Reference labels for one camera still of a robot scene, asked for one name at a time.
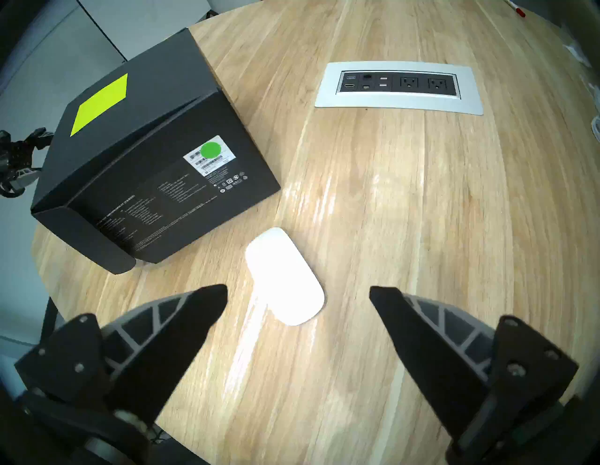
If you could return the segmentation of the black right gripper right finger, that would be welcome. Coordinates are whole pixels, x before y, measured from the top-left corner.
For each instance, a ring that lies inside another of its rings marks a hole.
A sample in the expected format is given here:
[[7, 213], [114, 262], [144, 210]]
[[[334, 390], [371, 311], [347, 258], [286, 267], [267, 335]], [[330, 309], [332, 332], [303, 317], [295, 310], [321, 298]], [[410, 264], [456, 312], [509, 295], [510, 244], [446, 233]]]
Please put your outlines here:
[[395, 287], [369, 298], [406, 371], [451, 438], [448, 464], [550, 464], [568, 435], [560, 398], [578, 364], [513, 315], [496, 328]]

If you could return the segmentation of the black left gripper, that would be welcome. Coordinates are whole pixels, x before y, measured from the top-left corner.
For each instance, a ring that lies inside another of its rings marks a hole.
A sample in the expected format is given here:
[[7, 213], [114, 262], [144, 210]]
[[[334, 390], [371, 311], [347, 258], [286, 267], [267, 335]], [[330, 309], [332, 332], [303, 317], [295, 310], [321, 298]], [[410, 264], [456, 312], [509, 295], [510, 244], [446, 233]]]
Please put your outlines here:
[[1, 130], [1, 196], [20, 197], [26, 188], [41, 175], [41, 167], [32, 167], [35, 149], [42, 150], [50, 146], [54, 133], [46, 128], [34, 130], [25, 140], [11, 140], [11, 135]]

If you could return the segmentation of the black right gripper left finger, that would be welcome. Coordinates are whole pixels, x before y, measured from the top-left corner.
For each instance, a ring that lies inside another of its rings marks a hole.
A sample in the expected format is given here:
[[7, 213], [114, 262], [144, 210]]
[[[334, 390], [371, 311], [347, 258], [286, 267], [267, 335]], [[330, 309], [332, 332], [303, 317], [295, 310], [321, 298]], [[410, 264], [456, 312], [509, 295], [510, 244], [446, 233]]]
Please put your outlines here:
[[225, 284], [147, 302], [101, 327], [85, 313], [15, 364], [31, 423], [23, 464], [208, 464], [151, 431], [228, 303]]

